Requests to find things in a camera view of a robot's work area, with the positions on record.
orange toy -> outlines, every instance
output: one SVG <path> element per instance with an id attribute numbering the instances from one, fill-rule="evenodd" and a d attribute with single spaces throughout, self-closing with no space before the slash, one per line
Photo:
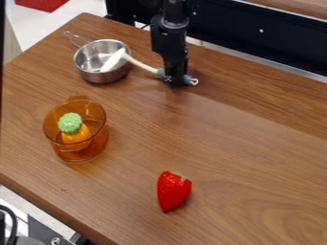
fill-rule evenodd
<path id="1" fill-rule="evenodd" d="M 64 144 L 76 144 L 91 138 L 91 132 L 82 118 L 77 113 L 67 113 L 59 120 L 58 127 L 61 130 L 61 140 Z M 86 148 L 90 142 L 80 145 L 72 145 L 74 150 Z"/>

metal saucepan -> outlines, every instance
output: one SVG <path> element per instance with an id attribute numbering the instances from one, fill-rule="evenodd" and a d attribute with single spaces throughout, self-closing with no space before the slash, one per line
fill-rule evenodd
<path id="1" fill-rule="evenodd" d="M 89 42 L 69 31 L 64 34 L 79 48 L 74 55 L 74 62 L 85 80 L 93 83 L 109 83 L 121 79 L 129 72 L 131 64 L 126 59 L 121 59 L 110 71 L 100 71 L 103 64 L 120 48 L 125 47 L 126 53 L 131 55 L 130 48 L 123 42 L 114 39 Z M 76 40 L 86 44 L 79 45 Z"/>

pan handle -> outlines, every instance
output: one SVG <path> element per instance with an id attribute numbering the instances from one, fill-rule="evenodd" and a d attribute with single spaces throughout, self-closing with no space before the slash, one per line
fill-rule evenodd
<path id="1" fill-rule="evenodd" d="M 74 34 L 74 33 L 71 33 L 70 31 L 66 31 L 64 33 L 64 35 L 71 41 L 71 43 L 73 43 L 75 46 L 77 46 L 78 48 L 80 48 L 82 45 L 79 45 L 76 40 L 78 40 L 79 42 L 80 41 L 83 41 L 85 44 L 86 43 L 89 43 L 88 40 L 86 40 L 85 38 L 77 35 L 77 34 Z"/>

red object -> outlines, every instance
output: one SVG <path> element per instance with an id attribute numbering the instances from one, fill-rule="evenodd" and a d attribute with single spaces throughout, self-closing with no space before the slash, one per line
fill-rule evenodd
<path id="1" fill-rule="evenodd" d="M 69 0 L 15 0 L 15 3 L 17 5 L 37 9 L 40 11 L 52 12 L 68 1 Z"/>
<path id="2" fill-rule="evenodd" d="M 180 207 L 192 191 L 192 182 L 179 172 L 166 171 L 159 177 L 157 193 L 163 212 Z"/>

strawberry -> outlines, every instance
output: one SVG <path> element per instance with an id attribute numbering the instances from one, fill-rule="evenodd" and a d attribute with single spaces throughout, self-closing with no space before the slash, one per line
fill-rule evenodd
<path id="1" fill-rule="evenodd" d="M 163 212 L 181 206 L 192 190 L 192 182 L 180 172 L 165 171 L 158 180 L 157 193 Z"/>

